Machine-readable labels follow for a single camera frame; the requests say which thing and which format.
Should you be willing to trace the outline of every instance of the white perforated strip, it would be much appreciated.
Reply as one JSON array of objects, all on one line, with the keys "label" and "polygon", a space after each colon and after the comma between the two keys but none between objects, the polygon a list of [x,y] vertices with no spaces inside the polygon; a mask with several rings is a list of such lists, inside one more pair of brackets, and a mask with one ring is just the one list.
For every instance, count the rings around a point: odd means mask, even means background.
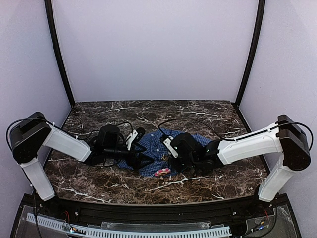
[{"label": "white perforated strip", "polygon": [[[32,213],[27,214],[26,220],[35,223],[35,217]],[[63,222],[38,216],[39,226],[47,227],[53,230],[65,232],[63,230]],[[225,238],[231,235],[229,227],[213,228],[208,230],[191,231],[191,232],[171,232],[171,233],[141,233],[141,232],[120,232],[108,231],[98,228],[88,228],[72,225],[78,229],[78,236],[87,238]]]}]

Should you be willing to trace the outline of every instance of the cloth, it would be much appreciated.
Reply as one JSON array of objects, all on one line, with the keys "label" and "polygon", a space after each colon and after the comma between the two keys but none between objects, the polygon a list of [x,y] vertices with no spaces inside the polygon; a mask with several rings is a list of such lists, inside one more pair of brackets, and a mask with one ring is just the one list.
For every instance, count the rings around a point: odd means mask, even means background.
[{"label": "cloth", "polygon": [[[170,130],[166,128],[162,128],[162,130],[166,133],[166,135],[170,135],[173,138],[175,138],[177,135],[184,133],[183,131],[179,130]],[[169,175],[176,175],[178,172],[171,168],[168,161],[163,160],[164,156],[168,156],[169,150],[161,143],[160,138],[162,137],[162,132],[160,130],[156,130],[154,132],[145,134],[141,140],[139,141],[139,144],[144,146],[147,150],[143,152],[142,154],[147,155],[154,159],[154,162],[146,165],[142,168],[140,168],[138,171],[140,175],[142,176],[153,176],[154,173],[160,169],[170,168],[171,173]],[[210,139],[203,137],[199,134],[192,135],[199,143],[201,143],[202,146],[206,146],[209,142],[211,142]],[[120,168],[129,168],[133,169],[131,166],[128,166],[125,160],[121,160],[117,166]]]}]

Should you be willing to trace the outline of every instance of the marble table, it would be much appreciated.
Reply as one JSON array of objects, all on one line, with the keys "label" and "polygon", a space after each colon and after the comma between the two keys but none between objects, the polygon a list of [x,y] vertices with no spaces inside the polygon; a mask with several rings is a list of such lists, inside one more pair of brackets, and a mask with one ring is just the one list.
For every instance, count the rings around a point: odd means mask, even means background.
[{"label": "marble table", "polygon": [[[129,121],[146,132],[157,130],[161,122],[191,117],[209,123],[225,137],[247,133],[229,101],[116,101],[76,104],[64,129],[85,137],[105,124]],[[212,140],[217,136],[194,121],[174,121],[164,125]],[[127,136],[129,126],[121,126]],[[185,171],[182,174],[151,178],[116,166],[87,166],[53,151],[45,172],[58,196],[64,199],[117,204],[179,204],[230,199],[252,195],[267,176],[259,157],[215,169],[209,174]]]}]

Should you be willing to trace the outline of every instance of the black pole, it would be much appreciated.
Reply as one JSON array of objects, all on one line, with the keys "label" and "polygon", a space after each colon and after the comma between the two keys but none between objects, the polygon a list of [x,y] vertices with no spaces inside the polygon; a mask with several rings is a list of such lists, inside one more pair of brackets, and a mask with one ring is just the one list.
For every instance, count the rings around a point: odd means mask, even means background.
[{"label": "black pole", "polygon": [[46,16],[48,18],[48,24],[49,24],[52,44],[53,44],[53,48],[54,48],[54,52],[55,52],[57,65],[59,68],[59,73],[60,73],[61,79],[63,81],[69,103],[71,106],[74,106],[75,99],[74,99],[73,93],[72,93],[71,88],[70,88],[70,84],[69,84],[69,81],[67,78],[64,61],[63,61],[63,58],[61,56],[60,47],[59,47],[59,43],[58,43],[57,32],[56,32],[56,27],[55,27],[55,22],[54,22],[53,9],[52,9],[52,2],[51,2],[51,0],[44,0],[44,3],[45,3]]},{"label": "black pole", "polygon": [[246,64],[246,68],[244,69],[241,85],[239,88],[238,96],[235,102],[235,105],[237,107],[240,106],[244,91],[246,90],[247,83],[249,80],[254,56],[256,54],[257,46],[258,46],[258,41],[259,41],[259,36],[260,36],[260,31],[261,31],[261,25],[262,25],[262,20],[263,20],[263,14],[264,14],[264,6],[265,6],[265,0],[259,0],[258,4],[258,12],[257,12],[257,18],[256,18],[256,23],[254,26],[254,31],[253,31],[253,37],[252,37],[252,42],[250,46],[250,51],[249,51],[249,56]]}]

